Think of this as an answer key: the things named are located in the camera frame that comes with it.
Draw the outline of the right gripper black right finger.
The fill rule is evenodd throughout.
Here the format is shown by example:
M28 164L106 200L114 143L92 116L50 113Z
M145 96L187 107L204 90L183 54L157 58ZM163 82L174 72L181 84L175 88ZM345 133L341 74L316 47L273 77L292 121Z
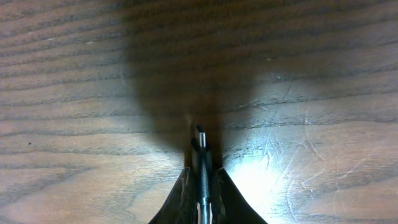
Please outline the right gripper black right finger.
M213 173L211 190L212 223L267 224L247 203L224 168Z

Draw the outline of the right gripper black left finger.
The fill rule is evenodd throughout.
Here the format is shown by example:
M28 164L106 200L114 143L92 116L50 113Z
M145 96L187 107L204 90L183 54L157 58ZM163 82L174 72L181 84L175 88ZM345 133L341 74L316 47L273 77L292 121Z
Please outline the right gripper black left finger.
M184 168L161 209L149 224L196 224L198 222L197 185L190 167Z

